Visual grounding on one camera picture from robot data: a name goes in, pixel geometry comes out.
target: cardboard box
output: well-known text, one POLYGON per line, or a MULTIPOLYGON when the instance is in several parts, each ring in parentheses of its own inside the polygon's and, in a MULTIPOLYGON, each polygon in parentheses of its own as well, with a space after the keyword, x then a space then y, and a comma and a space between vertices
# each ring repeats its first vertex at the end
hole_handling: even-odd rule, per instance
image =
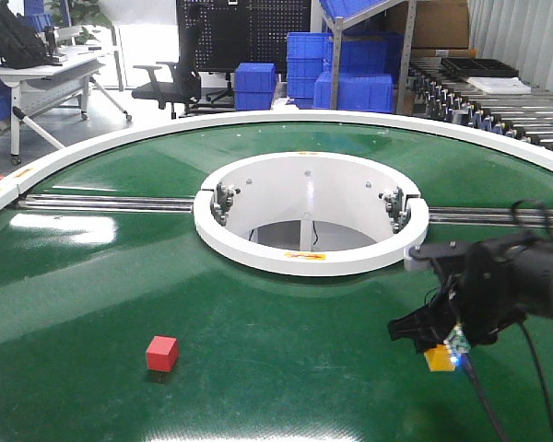
MULTIPOLYGON (((390 8, 385 28, 406 32, 407 3, 390 8)), ((466 0, 419 0, 412 48, 466 49, 469 47, 469 9, 466 0)))
POLYGON ((412 58, 416 57, 466 57, 476 58, 475 49, 412 49, 412 58))

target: black pegboard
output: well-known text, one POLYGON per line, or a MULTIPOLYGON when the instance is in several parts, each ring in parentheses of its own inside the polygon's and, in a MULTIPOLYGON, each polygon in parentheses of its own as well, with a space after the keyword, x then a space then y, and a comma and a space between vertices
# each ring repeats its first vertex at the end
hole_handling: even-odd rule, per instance
MULTIPOLYGON (((186 10, 196 0, 177 0, 179 33, 192 23, 186 10)), ((309 31, 312 0, 207 0, 196 52, 200 71, 232 72, 241 62, 274 63, 287 70, 287 34, 309 31)))

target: black cable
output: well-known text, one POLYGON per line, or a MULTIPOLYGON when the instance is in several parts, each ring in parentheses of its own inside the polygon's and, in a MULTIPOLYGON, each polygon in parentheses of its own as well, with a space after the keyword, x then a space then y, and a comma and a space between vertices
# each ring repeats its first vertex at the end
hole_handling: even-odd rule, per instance
POLYGON ((433 287, 428 292, 426 292, 426 294, 424 295, 424 305, 427 305, 429 303, 428 297, 434 292, 438 293, 439 290, 440 287, 433 287))
POLYGON ((463 353, 461 355, 461 366, 463 367, 465 373, 469 377, 469 380, 471 380, 471 383, 475 388, 477 397, 481 401, 483 408, 486 410, 489 420, 491 421, 491 424, 493 425, 494 430, 496 430, 496 433, 498 434, 500 441, 510 442, 508 435, 506 435, 506 433, 504 432, 504 429, 501 426, 500 421, 498 420, 498 416, 496 415, 496 413, 494 412, 494 409, 489 403, 489 400, 488 400, 488 397, 486 396, 485 391, 483 391, 481 387, 481 382, 479 381, 479 377, 477 376, 477 372, 473 367, 473 363, 471 362, 471 358, 469 357, 469 354, 463 353))
POLYGON ((533 357, 533 362, 535 363, 536 374, 538 375, 538 380, 541 383, 541 390, 543 391, 543 399, 545 400, 545 408, 547 409, 549 428, 551 429, 551 435, 553 437, 553 407, 551 405, 551 399, 549 397, 549 392, 547 390, 547 383, 545 382, 543 368, 541 367, 541 363, 538 360, 538 354, 536 352, 535 345, 533 344, 533 340, 531 339, 530 333, 528 332, 524 324, 522 324, 520 321, 517 322, 517 324, 520 326, 521 330, 523 331, 524 338, 528 343, 528 348, 533 357))
POLYGON ((317 230, 315 229, 315 221, 313 221, 313 233, 315 234, 315 241, 313 242, 313 246, 317 244, 318 236, 317 236, 317 230))

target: orange label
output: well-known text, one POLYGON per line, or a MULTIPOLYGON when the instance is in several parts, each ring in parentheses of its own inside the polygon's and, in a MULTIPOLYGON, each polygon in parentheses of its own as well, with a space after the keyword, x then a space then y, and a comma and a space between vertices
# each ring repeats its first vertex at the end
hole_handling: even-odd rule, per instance
POLYGON ((310 261, 324 261, 325 253, 311 253, 310 251, 288 251, 285 253, 287 258, 302 258, 310 261))
POLYGON ((15 177, 20 178, 20 177, 22 177, 23 175, 27 175, 29 172, 32 172, 33 170, 34 170, 33 168, 26 168, 26 169, 23 169, 23 170, 21 170, 18 174, 16 174, 15 177))

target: roller conveyor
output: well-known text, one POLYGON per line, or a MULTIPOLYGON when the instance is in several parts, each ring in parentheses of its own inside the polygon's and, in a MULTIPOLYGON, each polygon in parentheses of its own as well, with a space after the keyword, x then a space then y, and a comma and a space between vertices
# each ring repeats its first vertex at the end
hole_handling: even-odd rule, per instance
POLYGON ((438 58, 413 60, 411 87, 432 120, 502 134, 553 150, 553 92, 489 94, 452 75, 438 58))

